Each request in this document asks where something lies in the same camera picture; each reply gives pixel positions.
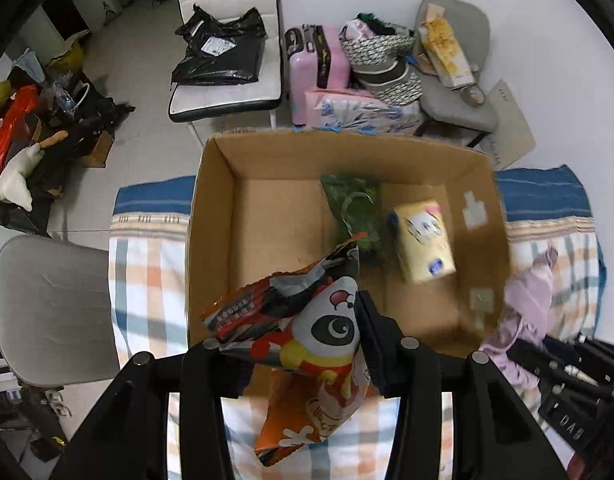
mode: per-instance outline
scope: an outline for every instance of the orange snack bag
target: orange snack bag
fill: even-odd
[[[365,398],[358,268],[352,238],[318,263],[245,286],[203,314],[222,352],[277,368],[255,448],[265,466],[325,440]]]

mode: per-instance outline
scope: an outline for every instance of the black bag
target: black bag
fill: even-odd
[[[238,85],[258,81],[265,49],[265,25],[255,7],[237,20],[221,23],[194,5],[194,14],[177,28],[187,41],[171,82],[184,85]]]

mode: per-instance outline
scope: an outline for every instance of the metal bolt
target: metal bolt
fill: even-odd
[[[132,363],[135,365],[146,365],[151,360],[152,354],[149,352],[138,352],[132,357]]]
[[[208,337],[207,339],[203,339],[203,346],[208,350],[214,350],[220,346],[220,342],[215,337]]]
[[[407,350],[415,350],[419,345],[420,343],[415,337],[406,336],[401,339],[402,348],[406,348]]]
[[[484,365],[487,363],[487,361],[489,361],[489,356],[480,350],[476,350],[473,354],[471,354],[471,358],[479,365]]]

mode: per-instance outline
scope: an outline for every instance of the checkered cloth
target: checkered cloth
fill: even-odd
[[[185,232],[194,179],[186,177],[123,188],[110,230],[110,295],[121,366],[139,351],[157,358],[187,350],[184,306]],[[549,245],[559,252],[552,300],[552,335],[592,332],[604,283],[599,248],[582,185],[568,168],[511,170],[498,174],[507,214],[511,264],[531,266]],[[520,392],[536,412],[536,391]],[[171,394],[167,422],[169,480],[180,480],[178,395]],[[267,414],[266,400],[223,399],[229,453],[237,480],[382,479],[391,453],[398,399],[370,397],[325,442],[303,447],[269,468],[253,453]],[[440,478],[451,478],[451,396],[443,394]]]

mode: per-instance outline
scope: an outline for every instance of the suitcase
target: suitcase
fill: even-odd
[[[285,50],[292,122],[306,124],[305,91],[347,88],[351,69],[338,41],[338,27],[303,25],[290,28],[285,33]]]

